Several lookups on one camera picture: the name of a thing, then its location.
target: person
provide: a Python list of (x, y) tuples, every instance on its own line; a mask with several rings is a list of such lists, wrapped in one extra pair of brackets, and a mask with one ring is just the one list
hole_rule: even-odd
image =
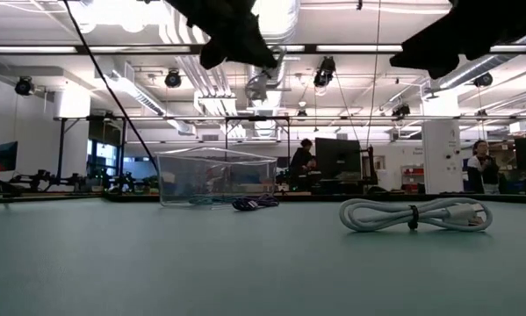
[(299, 176), (309, 170), (308, 164), (312, 161), (313, 156), (309, 152), (312, 149), (313, 143), (304, 139), (300, 143), (301, 147), (296, 150), (290, 162), (290, 173)]
[(473, 156), (467, 161), (467, 175), (475, 193), (499, 194), (499, 166), (489, 155), (486, 141), (473, 144)]

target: transparent container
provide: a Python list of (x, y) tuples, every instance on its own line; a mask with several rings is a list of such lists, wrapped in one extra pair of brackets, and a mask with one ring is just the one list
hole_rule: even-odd
[(156, 155), (162, 205), (274, 193), (277, 158), (215, 147)]

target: teal table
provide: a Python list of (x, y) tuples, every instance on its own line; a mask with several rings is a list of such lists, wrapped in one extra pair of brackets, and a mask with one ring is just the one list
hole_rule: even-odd
[(486, 233), (351, 233), (323, 203), (0, 205), (0, 316), (526, 316), (526, 205), (488, 204)]

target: ceiling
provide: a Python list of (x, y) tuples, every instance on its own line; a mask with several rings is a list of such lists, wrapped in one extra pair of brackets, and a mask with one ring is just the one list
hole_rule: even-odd
[[(74, 45), (79, 39), (73, 32), (66, 13), (42, 13), (63, 11), (59, 4), (46, 1), (40, 8), (31, 1), (15, 1), (14, 7), (0, 5), (0, 45)], [(354, 1), (301, 0), (298, 22), (291, 44), (399, 44), (422, 28), (433, 23), (449, 9), (446, 0), (364, 0), (361, 11), (351, 9)], [(162, 44), (158, 26), (149, 25), (141, 32), (126, 32), (119, 25), (99, 25), (85, 35), (90, 45)], [(378, 109), (387, 115), (393, 105), (390, 99), (405, 90), (402, 100), (411, 106), (413, 114), (421, 114), (421, 93), (429, 85), (428, 75), (419, 70), (393, 68), (389, 65), (390, 55), (352, 54), (336, 55), (336, 77), (323, 96), (316, 96), (313, 75), (323, 56), (289, 54), (285, 66), (285, 88), (279, 114), (296, 115), (299, 102), (306, 102), (309, 116), (379, 115)], [(198, 115), (192, 106), (194, 87), (184, 76), (183, 84), (169, 89), (163, 83), (170, 68), (179, 68), (177, 58), (171, 55), (124, 55), (112, 57), (117, 63), (128, 62), (134, 67), (135, 81), (155, 96), (176, 115)], [(116, 110), (115, 104), (105, 94), (104, 86), (95, 78), (94, 68), (88, 56), (0, 56), (2, 67), (59, 67), (86, 82), (92, 89), (93, 106)], [(237, 97), (239, 111), (248, 108), (244, 87), (248, 71), (244, 65), (226, 63), (222, 66), (231, 90)], [(480, 107), (510, 99), (526, 91), (526, 75), (515, 80), (511, 78), (526, 72), (526, 55), (514, 58), (491, 70), (494, 83), (491, 87), (476, 88), (461, 85), (453, 91), (458, 94), (459, 110), (472, 114)], [(134, 108), (136, 115), (150, 115), (130, 97), (123, 97), (127, 108)], [(490, 115), (508, 115), (526, 111), (526, 99), (511, 102)]]

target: wall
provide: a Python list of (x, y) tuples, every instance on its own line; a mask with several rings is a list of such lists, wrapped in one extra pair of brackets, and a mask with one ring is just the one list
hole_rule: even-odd
[[(53, 117), (57, 112), (57, 104), (37, 96), (21, 97), (11, 85), (0, 81), (0, 144), (18, 141), (18, 173), (30, 175), (38, 169), (56, 173), (60, 122)], [(86, 123), (77, 123), (66, 133), (64, 176), (85, 173), (88, 131)], [(12, 174), (1, 172), (0, 179), (9, 180)]]

